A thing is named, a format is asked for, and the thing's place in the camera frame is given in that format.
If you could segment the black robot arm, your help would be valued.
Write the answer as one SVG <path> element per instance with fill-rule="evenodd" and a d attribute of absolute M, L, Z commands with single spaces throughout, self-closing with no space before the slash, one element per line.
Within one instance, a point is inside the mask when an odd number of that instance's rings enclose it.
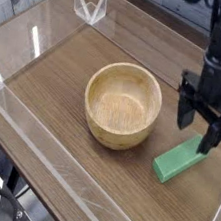
<path fill-rule="evenodd" d="M 214 0 L 211 21 L 202 73 L 197 75 L 189 70 L 182 73 L 177 109 L 180 129 L 192 124 L 197 113 L 208 123 L 197 149 L 203 155 L 221 142 L 221 0 Z"/>

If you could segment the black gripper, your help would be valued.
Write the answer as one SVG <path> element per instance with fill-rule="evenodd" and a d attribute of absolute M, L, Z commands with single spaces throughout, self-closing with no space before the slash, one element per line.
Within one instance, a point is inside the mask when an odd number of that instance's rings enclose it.
<path fill-rule="evenodd" d="M 180 130 L 193 123 L 198 112 L 208 123 L 208 131 L 199 143 L 198 153 L 207 155 L 221 142 L 221 59 L 204 55 L 202 73 L 182 72 L 177 125 Z"/>

